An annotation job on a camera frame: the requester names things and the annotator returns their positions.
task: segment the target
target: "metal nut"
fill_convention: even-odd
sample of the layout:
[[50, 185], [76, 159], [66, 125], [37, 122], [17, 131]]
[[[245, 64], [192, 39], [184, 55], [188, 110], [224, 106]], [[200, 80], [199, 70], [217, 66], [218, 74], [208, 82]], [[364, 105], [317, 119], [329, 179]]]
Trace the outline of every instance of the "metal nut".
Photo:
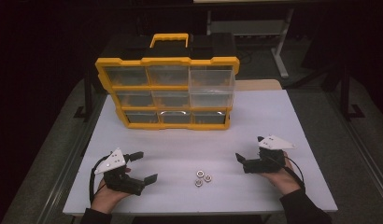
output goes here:
[[212, 176], [206, 175], [206, 176], [204, 176], [204, 180], [205, 180], [205, 182], [210, 182], [212, 180]]
[[197, 171], [197, 176], [198, 176], [198, 178], [203, 178], [204, 172], [203, 171]]
[[201, 186], [203, 186], [203, 181], [201, 179], [197, 179], [195, 180], [195, 186], [197, 186], [198, 188], [200, 188]]

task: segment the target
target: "yellow handle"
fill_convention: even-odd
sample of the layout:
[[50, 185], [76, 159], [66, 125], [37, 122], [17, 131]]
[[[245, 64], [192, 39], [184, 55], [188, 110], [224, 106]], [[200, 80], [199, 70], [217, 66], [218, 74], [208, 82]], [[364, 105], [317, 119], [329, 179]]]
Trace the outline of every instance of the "yellow handle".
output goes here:
[[189, 42], [189, 35], [188, 34], [156, 34], [153, 36], [153, 39], [151, 40], [150, 47], [154, 47], [154, 43], [157, 40], [185, 40], [185, 48], [188, 47]]

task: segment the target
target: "plastic drawer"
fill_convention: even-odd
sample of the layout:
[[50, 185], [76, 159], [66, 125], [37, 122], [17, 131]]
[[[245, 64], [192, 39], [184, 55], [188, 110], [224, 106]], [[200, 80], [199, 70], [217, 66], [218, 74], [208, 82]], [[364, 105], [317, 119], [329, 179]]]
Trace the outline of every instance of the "plastic drawer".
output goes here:
[[189, 93], [187, 91], [152, 91], [154, 104], [159, 107], [188, 108]]
[[191, 66], [191, 86], [231, 86], [234, 85], [233, 67], [224, 66]]
[[125, 111], [130, 123], [158, 123], [156, 111]]
[[192, 120], [190, 111], [160, 111], [160, 120], [168, 124], [189, 124]]
[[153, 65], [148, 67], [151, 85], [187, 86], [189, 79], [188, 66]]
[[154, 106], [150, 91], [116, 91], [121, 106]]
[[233, 92], [191, 93], [191, 107], [231, 107], [233, 105], [233, 97]]
[[145, 67], [105, 67], [105, 71], [114, 86], [148, 86]]
[[194, 111], [192, 116], [195, 124], [224, 124], [226, 111]]

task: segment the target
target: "yellow storage organizer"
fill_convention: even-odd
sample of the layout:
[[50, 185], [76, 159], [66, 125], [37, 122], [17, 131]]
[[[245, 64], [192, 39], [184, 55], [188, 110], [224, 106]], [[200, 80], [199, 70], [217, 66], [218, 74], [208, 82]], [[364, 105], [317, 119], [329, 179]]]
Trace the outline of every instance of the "yellow storage organizer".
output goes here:
[[235, 54], [231, 34], [118, 35], [95, 65], [126, 127], [225, 130]]

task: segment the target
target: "white table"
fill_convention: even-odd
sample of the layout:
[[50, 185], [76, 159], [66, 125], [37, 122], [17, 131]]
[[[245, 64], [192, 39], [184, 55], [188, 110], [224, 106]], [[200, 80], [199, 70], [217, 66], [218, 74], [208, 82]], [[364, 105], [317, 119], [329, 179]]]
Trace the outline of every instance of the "white table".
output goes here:
[[[306, 193], [325, 211], [337, 210], [286, 91], [237, 91], [226, 131], [161, 131], [125, 128], [115, 115], [110, 97], [101, 112], [64, 213], [82, 215], [89, 203], [90, 171], [95, 163], [120, 147], [122, 152], [144, 151], [129, 162], [130, 177], [159, 174], [141, 196], [121, 201], [114, 213], [132, 216], [265, 214], [283, 211], [277, 190], [259, 175], [244, 174], [235, 152], [257, 158], [257, 136], [273, 134], [293, 142], [286, 150], [305, 176]], [[196, 172], [212, 175], [201, 188]], [[95, 178], [95, 189], [101, 175]]]

